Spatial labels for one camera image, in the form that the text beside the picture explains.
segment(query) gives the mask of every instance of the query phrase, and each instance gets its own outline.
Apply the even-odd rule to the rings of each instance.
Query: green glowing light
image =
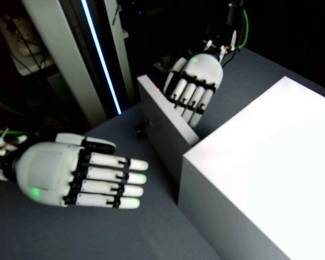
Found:
[[[39,188],[32,188],[30,191],[30,195],[32,199],[39,199],[41,196],[41,191]]]

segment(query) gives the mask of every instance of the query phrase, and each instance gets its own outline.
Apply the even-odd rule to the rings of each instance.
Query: blue light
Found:
[[[101,50],[101,47],[100,47],[98,36],[96,34],[95,27],[94,27],[94,24],[93,24],[92,16],[90,15],[90,12],[89,12],[87,0],[81,0],[81,1],[82,1],[82,6],[83,6],[83,9],[84,9],[84,12],[86,14],[86,18],[87,18],[87,21],[88,21],[88,24],[89,24],[90,31],[92,32],[92,36],[93,36],[94,43],[95,43],[95,46],[96,46],[96,49],[97,49],[97,53],[98,53],[100,61],[101,61],[103,72],[105,73],[106,80],[107,80],[107,83],[109,85],[109,89],[110,89],[110,92],[112,94],[113,101],[115,103],[115,107],[117,109],[118,114],[120,115],[121,110],[120,110],[120,107],[119,107],[119,104],[118,104],[118,99],[117,99],[117,97],[115,95],[115,91],[114,91],[114,88],[113,88],[111,78],[109,77],[109,73],[108,73],[108,69],[107,69],[107,66],[106,66],[105,58],[103,57],[103,54],[102,54],[102,50]]]

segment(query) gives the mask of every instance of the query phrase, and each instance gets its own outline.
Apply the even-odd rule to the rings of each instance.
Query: box top surface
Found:
[[[185,157],[289,258],[325,259],[325,97],[284,77]]]

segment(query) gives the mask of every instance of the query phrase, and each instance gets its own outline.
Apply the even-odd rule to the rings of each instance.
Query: light strip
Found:
[[[87,18],[87,21],[88,21],[88,24],[89,24],[90,31],[92,32],[94,43],[95,43],[95,46],[96,46],[96,49],[97,49],[97,54],[99,55],[99,58],[100,58],[100,61],[101,61],[103,72],[105,73],[106,80],[107,80],[107,83],[109,85],[109,89],[110,89],[110,92],[112,94],[113,101],[115,103],[115,107],[117,109],[118,114],[120,115],[121,110],[120,110],[120,107],[119,107],[119,104],[118,104],[118,99],[117,99],[117,97],[115,95],[115,91],[114,91],[114,88],[113,88],[111,78],[109,77],[109,73],[108,73],[108,69],[107,69],[107,66],[106,66],[105,58],[103,57],[103,54],[102,54],[102,50],[101,50],[101,47],[100,47],[100,42],[99,42],[98,36],[96,34],[96,31],[95,31],[92,16],[90,15],[90,12],[89,12],[87,0],[81,0],[81,1],[82,1],[82,6],[83,6],[83,9],[84,9],[84,12],[86,14],[86,18]]]

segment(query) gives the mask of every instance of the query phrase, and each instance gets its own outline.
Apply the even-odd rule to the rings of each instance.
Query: green cable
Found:
[[[29,132],[25,132],[25,131],[8,131],[7,134],[12,134],[12,135],[28,135]]]
[[[247,43],[247,40],[248,40],[249,22],[248,22],[247,12],[245,11],[244,8],[243,8],[243,16],[244,16],[244,19],[245,19],[245,36],[244,36],[243,43],[240,46],[238,46],[238,49],[242,49],[245,46],[245,44]]]

